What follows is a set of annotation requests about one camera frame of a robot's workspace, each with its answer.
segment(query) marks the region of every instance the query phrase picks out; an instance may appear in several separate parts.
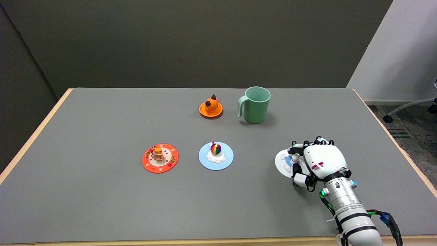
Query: robotic arm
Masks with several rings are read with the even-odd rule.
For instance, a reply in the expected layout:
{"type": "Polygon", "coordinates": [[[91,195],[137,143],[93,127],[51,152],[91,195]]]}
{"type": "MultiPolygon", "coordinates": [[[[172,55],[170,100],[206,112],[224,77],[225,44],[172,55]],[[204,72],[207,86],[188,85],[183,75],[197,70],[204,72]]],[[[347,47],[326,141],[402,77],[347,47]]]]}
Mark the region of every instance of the robotic arm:
{"type": "Polygon", "coordinates": [[[386,212],[366,210],[361,204],[354,191],[357,184],[349,180],[352,173],[334,141],[326,141],[320,136],[313,142],[304,141],[303,144],[293,141],[287,152],[292,161],[293,185],[313,192],[316,183],[323,182],[319,196],[337,223],[339,235],[336,239],[339,246],[347,246],[349,242],[353,246],[382,246],[381,236],[370,219],[374,214],[379,215],[390,228],[396,244],[402,245],[399,228],[393,217],[386,212]]]}

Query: green mug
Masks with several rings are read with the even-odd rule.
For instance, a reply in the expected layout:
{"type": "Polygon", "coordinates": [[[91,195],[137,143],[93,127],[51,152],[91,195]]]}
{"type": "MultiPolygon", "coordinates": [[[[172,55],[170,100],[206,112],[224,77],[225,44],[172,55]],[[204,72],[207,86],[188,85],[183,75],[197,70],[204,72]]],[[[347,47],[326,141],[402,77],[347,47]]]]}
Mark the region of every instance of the green mug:
{"type": "Polygon", "coordinates": [[[241,117],[244,105],[244,119],[252,124],[258,124],[266,119],[270,92],[266,88],[253,86],[246,90],[245,95],[238,99],[237,116],[241,117]]]}

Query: office chair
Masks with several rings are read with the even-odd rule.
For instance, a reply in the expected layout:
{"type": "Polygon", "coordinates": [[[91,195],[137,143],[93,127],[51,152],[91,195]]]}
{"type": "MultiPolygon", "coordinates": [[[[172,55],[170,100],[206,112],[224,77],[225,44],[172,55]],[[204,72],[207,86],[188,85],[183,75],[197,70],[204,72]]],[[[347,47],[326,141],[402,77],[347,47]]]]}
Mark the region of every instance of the office chair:
{"type": "MultiPolygon", "coordinates": [[[[434,88],[437,90],[437,78],[434,81],[434,88]]],[[[410,103],[407,103],[407,104],[402,105],[400,107],[397,107],[394,110],[390,111],[388,114],[386,114],[382,119],[386,123],[391,123],[393,121],[392,115],[394,113],[396,113],[397,111],[402,110],[402,109],[407,108],[407,107],[410,107],[410,106],[413,106],[413,105],[418,105],[418,104],[426,103],[426,102],[432,102],[433,103],[431,105],[431,107],[428,108],[428,112],[430,112],[432,114],[437,113],[437,98],[434,98],[434,99],[425,99],[425,100],[410,102],[410,103]]]]}

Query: orange plate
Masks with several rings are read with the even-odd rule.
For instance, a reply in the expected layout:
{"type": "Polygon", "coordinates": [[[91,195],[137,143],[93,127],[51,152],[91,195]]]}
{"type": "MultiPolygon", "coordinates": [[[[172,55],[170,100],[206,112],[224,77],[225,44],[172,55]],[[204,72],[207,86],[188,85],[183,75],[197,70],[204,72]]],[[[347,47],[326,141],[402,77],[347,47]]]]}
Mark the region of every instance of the orange plate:
{"type": "Polygon", "coordinates": [[[205,103],[200,104],[199,112],[201,115],[206,117],[216,117],[223,112],[223,107],[220,103],[218,103],[217,109],[212,113],[207,113],[205,110],[205,103]]]}
{"type": "Polygon", "coordinates": [[[179,154],[175,147],[170,144],[156,144],[152,147],[148,148],[142,156],[142,165],[147,171],[153,173],[163,173],[169,171],[176,165],[179,159],[179,154]],[[162,161],[155,161],[150,156],[150,148],[152,147],[160,147],[163,149],[163,155],[165,156],[165,159],[162,161]]]}

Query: red plate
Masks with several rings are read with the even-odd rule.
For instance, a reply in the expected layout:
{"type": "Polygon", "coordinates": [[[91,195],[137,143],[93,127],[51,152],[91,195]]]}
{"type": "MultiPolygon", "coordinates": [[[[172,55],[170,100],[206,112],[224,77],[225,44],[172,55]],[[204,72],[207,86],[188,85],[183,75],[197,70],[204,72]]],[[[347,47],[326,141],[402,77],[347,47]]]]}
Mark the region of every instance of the red plate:
{"type": "Polygon", "coordinates": [[[163,173],[172,169],[179,159],[177,149],[170,144],[156,144],[148,148],[142,156],[142,165],[144,168],[153,173],[163,173]],[[151,156],[151,148],[161,148],[163,150],[164,160],[157,161],[151,156]]]}

